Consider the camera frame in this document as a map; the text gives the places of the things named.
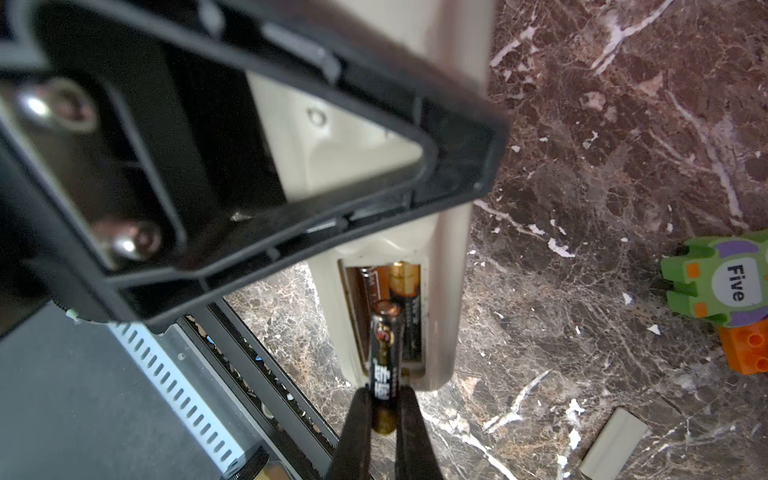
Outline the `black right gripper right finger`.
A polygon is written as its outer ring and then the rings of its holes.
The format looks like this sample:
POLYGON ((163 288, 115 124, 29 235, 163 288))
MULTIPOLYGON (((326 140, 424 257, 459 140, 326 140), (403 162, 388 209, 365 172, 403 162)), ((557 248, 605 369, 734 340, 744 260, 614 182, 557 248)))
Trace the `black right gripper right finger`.
POLYGON ((395 478, 443 480, 415 391, 402 386, 398 394, 395 478))

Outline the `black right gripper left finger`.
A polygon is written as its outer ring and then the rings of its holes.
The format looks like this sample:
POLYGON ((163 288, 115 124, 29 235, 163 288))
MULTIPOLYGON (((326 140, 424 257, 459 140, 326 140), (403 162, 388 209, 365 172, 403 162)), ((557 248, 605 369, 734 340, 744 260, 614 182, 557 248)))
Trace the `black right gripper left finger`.
POLYGON ((372 420, 370 391, 359 388, 352 398, 325 480, 370 478, 372 420))

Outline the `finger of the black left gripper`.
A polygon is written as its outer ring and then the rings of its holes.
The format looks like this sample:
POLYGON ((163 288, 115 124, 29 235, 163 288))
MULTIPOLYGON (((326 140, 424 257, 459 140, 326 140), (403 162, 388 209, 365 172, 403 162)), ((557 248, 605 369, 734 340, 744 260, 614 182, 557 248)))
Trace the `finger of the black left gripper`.
POLYGON ((508 135, 482 94, 328 3, 5 1, 1 327, 49 301, 163 331, 407 219, 484 195, 508 135), (289 202, 246 76, 417 143, 413 165, 289 202))

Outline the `AA battery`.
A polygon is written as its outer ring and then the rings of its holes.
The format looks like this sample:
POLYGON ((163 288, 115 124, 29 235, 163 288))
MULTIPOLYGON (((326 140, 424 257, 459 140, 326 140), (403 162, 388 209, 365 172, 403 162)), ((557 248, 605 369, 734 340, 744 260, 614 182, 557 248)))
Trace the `AA battery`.
POLYGON ((406 361, 422 360, 420 266, 395 262, 389 266, 390 297, 403 309, 404 353, 406 361))
POLYGON ((403 311, 391 300, 381 300, 371 314, 370 381, 372 429, 389 435, 397 427, 397 398, 401 377, 403 311))

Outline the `grey battery cover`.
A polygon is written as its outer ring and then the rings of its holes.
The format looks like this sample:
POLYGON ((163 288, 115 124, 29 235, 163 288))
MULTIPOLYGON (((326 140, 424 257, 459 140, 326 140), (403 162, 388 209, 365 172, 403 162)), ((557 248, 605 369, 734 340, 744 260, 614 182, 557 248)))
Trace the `grey battery cover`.
POLYGON ((579 465, 592 480, 614 480, 648 433, 649 427, 624 408, 616 408, 579 465))

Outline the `grey remote control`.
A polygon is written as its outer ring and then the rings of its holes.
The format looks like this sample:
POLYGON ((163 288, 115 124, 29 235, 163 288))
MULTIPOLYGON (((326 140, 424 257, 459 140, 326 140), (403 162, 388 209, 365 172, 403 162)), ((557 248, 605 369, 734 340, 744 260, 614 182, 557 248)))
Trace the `grey remote control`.
MULTIPOLYGON (((342 1, 339 8, 449 79, 486 93, 494 2, 342 1)), ((289 202, 340 192, 421 156, 414 141, 316 95, 257 73, 246 79, 289 202)), ((401 299, 410 316, 403 379, 432 391, 452 377, 471 217, 465 203, 410 220, 400 199, 382 200, 351 220, 391 218, 392 226, 309 259, 341 370, 354 385, 369 379, 370 312, 390 295, 390 274, 398 267, 416 283, 401 299)))

